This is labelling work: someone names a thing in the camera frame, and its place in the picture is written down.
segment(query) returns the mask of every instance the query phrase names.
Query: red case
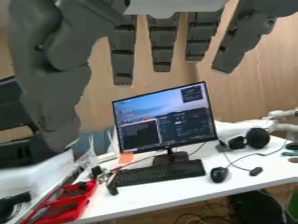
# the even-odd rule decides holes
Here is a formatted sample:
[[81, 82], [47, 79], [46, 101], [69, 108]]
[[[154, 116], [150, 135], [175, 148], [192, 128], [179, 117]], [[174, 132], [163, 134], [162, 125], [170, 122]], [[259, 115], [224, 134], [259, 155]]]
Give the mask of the red case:
[[[31, 217], [37, 211], [46, 209], [42, 216], [33, 222], [34, 224], [51, 224], [74, 221], [82, 214], [89, 203], [89, 197], [97, 188], [95, 180], [85, 183], [85, 190], [78, 188], [78, 185], [67, 185], [53, 191], [45, 198], [42, 204], [33, 210], [21, 224], [31, 223]], [[57, 200], [49, 201], [51, 196], [62, 190], [62, 194]]]

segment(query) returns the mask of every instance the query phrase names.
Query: white container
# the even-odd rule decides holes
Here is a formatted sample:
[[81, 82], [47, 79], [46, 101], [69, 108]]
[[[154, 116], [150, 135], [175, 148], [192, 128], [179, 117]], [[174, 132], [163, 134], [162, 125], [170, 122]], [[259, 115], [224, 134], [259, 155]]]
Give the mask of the white container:
[[26, 191], [31, 198], [57, 185], [73, 172], [73, 152], [66, 152], [46, 161], [26, 167], [0, 169], [0, 198]]

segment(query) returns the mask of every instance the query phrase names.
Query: black keyboard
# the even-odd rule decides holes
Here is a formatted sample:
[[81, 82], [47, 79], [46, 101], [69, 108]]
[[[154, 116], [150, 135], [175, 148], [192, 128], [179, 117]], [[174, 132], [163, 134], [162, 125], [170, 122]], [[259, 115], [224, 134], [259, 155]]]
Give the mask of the black keyboard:
[[188, 177], [204, 176], [202, 161], [190, 160], [167, 165], [150, 166], [145, 168], [121, 170], [111, 180], [115, 187], [146, 184], [159, 181], [175, 180]]

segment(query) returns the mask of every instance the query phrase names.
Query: second monitor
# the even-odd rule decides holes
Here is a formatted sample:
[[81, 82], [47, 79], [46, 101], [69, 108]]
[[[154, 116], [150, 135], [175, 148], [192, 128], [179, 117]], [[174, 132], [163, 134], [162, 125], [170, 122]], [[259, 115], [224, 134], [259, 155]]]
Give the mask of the second monitor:
[[172, 159], [171, 148], [216, 140], [204, 82], [114, 101], [113, 110], [121, 152], [167, 149]]

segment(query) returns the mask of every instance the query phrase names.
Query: wooden wall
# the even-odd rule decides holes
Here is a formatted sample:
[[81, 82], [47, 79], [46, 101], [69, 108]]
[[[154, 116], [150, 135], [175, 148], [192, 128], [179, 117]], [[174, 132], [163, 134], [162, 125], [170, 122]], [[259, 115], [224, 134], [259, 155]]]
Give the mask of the wooden wall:
[[[216, 36], [198, 65], [183, 61], [186, 18], [182, 15], [172, 68], [164, 74], [152, 72], [146, 19], [139, 16], [131, 88], [113, 86], [107, 40], [97, 41], [89, 59], [93, 76], [77, 105], [83, 129], [99, 129], [113, 122], [111, 100], [198, 80], [207, 82], [214, 115], [222, 121], [258, 118], [270, 110], [298, 106], [298, 14], [278, 20], [272, 33], [263, 37], [256, 48], [246, 54], [232, 74], [224, 76], [210, 69], [235, 4], [236, 0], [230, 0], [226, 5]], [[6, 33], [2, 30], [0, 78], [11, 74]]]
[[206, 80], [215, 117], [238, 121], [262, 117], [268, 111], [298, 106], [298, 13], [278, 19], [272, 33], [246, 54], [228, 76], [210, 69], [231, 12], [230, 0], [207, 55], [198, 64], [199, 80]]

